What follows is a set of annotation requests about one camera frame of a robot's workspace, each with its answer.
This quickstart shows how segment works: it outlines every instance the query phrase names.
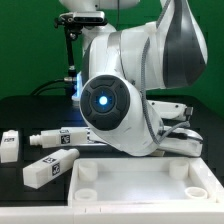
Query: white cylinder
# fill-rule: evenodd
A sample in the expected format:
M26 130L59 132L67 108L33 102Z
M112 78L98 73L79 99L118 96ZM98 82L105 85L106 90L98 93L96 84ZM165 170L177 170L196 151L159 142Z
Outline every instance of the white cylinder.
M208 192L200 187L188 187L185 189L187 199L207 199Z
M42 145L42 139L40 135L30 136L30 145Z
M186 160L170 162L169 175L175 180L184 180L188 177L189 163Z
M84 181L95 181L98 177L98 166L93 161L81 161L78 168L79 179Z
M83 188L75 192L77 201L97 201L97 192L89 188Z

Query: cable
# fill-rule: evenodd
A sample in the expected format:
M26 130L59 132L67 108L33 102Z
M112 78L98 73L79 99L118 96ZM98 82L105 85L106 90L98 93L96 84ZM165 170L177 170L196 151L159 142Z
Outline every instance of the cable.
M42 92L49 91L49 90L56 90L56 89L65 89L65 87L49 87L42 90L39 90L39 92L36 93L36 96L39 96Z
M43 89L44 87L49 86L49 85L52 85L52 84L55 84L55 83L59 83L59 82L64 82L64 79L56 79L56 80L53 80L53 81L46 82L46 83L40 85L39 87L37 87L30 95L33 96L38 91L40 91L41 89Z
M181 127L190 127L190 123L189 121L186 122L181 122L175 126L173 126L172 128L170 128L169 130L167 130L158 140L156 138L156 135L153 131L152 128L152 124L149 118L149 113L148 113L148 108L147 108L147 99L146 99L146 91L145 91L145 64L146 64L146 56L147 56L147 52L149 50L150 47L150 40L149 38L146 40L146 43L144 45L143 48L143 52L142 52L142 60L141 60L141 93L142 93L142 109L143 109L143 113L145 116L145 120L146 120L146 124L149 130L149 133L152 137L152 140L159 145L164 138L166 138L170 133L172 133L175 129L177 128L181 128Z

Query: black table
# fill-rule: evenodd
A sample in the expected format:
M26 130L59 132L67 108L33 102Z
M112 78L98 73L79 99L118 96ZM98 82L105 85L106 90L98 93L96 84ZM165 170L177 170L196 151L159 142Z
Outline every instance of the black table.
M224 120L197 99L187 96L151 96L152 100L184 103L194 107L191 129L204 139L202 159L224 185ZM23 185L22 169L60 148L30 146L28 137L42 130L86 126L72 100L64 96L14 96L0 101L0 137L4 131L18 130L18 162L0 164L0 207L58 206L67 204L71 170L38 190ZM81 158L130 157L110 146L80 146ZM167 156L178 156L166 153Z

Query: white tray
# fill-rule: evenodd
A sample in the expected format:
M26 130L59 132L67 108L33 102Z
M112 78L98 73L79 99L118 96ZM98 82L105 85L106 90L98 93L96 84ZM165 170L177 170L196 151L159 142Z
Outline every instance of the white tray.
M186 178L176 180L170 176L170 163L174 160L189 164ZM97 164L98 175L91 181L82 180L79 165L89 162ZM185 190L189 187L206 191L208 196L203 203L223 201L223 187L199 158L78 159L73 167L68 204L75 207L79 204L198 203L200 197L192 200L187 197ZM90 190L97 198L91 200L88 198L91 195L85 195L86 198L79 200L76 194L82 189Z

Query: printed label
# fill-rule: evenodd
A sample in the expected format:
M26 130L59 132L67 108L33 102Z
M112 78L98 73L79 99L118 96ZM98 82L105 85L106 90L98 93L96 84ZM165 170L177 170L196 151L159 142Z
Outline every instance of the printed label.
M53 163L54 161L56 161L56 159L53 159L53 158L50 158L50 157L43 160L43 162L49 163L49 164Z
M60 130L60 133L62 134L69 133L69 130L63 129L63 130Z
M61 144L69 144L70 143L70 135L61 135Z
M4 142L14 142L15 138L5 138Z
M58 173L60 173L60 163L57 163L52 166L52 176L55 176Z

